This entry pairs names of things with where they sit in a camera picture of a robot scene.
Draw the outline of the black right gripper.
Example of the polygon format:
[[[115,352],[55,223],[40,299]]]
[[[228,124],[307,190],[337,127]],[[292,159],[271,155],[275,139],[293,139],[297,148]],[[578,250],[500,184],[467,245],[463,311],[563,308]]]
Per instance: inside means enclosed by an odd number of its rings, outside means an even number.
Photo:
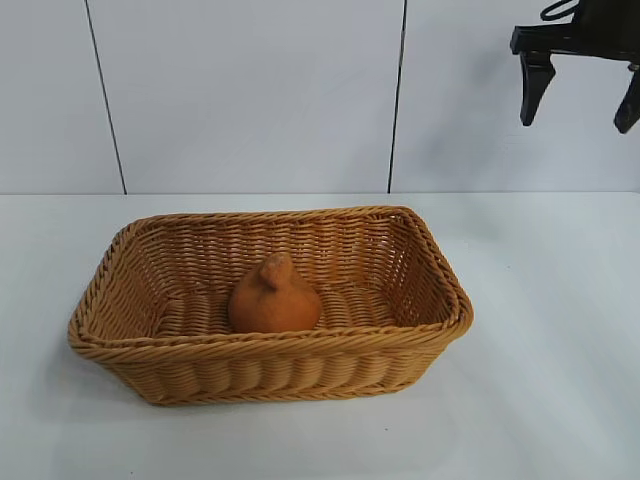
[[[541,23],[516,26],[511,52],[520,58],[520,120],[530,126],[556,70],[551,54],[596,57],[631,63],[633,73],[614,117],[620,134],[640,118],[639,1],[556,1],[540,12]]]

